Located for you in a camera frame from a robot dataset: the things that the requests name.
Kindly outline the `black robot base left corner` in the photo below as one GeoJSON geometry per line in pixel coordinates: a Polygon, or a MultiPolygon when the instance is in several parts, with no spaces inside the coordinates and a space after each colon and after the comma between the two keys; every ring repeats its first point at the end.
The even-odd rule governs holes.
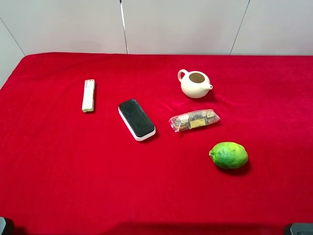
{"type": "Polygon", "coordinates": [[[5,217],[0,217],[0,235],[12,235],[13,230],[13,221],[5,217]]]}

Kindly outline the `black robot base right corner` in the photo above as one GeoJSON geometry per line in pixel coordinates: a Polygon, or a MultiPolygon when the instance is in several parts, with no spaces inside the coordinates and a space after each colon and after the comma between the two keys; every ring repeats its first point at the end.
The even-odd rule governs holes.
{"type": "Polygon", "coordinates": [[[284,228],[284,235],[313,235],[313,223],[292,223],[284,228]]]}

